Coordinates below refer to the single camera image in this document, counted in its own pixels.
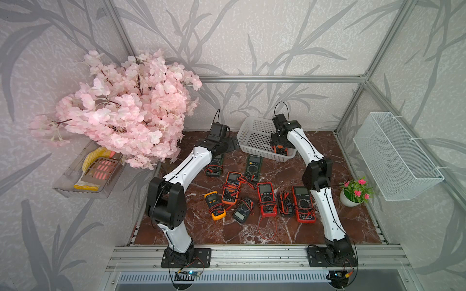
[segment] multimeter dial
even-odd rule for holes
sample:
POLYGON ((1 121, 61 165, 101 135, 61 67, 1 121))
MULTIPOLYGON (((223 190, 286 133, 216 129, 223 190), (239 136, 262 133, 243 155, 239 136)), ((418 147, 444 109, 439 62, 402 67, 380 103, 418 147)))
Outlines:
POLYGON ((249 173, 251 173, 251 174, 252 174, 252 173, 257 173, 257 166, 256 166, 256 165, 249 165, 249 166, 247 167, 247 171, 248 171, 249 173))
POLYGON ((299 202, 299 208, 308 208, 309 207, 309 201, 301 199, 299 202))

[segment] potted plant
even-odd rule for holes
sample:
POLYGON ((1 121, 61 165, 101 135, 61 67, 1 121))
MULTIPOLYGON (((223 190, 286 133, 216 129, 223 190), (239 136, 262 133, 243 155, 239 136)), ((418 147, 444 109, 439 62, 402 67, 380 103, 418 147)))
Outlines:
POLYGON ((367 181, 362 177, 359 180, 351 180, 341 185, 340 200, 348 207, 354 207, 363 201, 368 201, 374 194, 372 187, 369 187, 367 181))

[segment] green multimeter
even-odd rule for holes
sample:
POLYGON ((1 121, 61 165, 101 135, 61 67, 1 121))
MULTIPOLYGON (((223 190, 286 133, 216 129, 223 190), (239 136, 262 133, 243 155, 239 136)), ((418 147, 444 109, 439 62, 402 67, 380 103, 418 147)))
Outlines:
POLYGON ((259 181, 260 167, 262 165, 262 157, 249 155, 246 161, 246 171, 244 176, 251 182, 259 181))

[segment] metal vent grille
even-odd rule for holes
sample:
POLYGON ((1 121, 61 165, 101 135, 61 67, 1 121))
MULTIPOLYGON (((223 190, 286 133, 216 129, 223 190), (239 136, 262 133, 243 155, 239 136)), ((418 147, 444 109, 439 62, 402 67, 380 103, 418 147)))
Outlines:
MULTIPOLYGON (((192 283, 321 283, 330 282, 328 271, 204 271, 192 283)), ((168 271, 122 272, 119 284, 166 284, 171 283, 168 271)))

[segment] white flower pot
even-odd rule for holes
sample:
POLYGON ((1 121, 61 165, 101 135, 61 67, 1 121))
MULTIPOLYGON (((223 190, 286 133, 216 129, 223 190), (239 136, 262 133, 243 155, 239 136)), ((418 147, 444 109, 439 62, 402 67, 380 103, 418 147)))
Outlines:
POLYGON ((356 202, 353 202, 353 201, 349 200, 348 198, 346 198, 343 189, 340 192, 340 201, 343 203, 343 205, 348 206, 348 207, 355 207, 355 206, 358 206, 359 204, 362 203, 362 201, 359 202, 359 203, 356 203, 356 202))

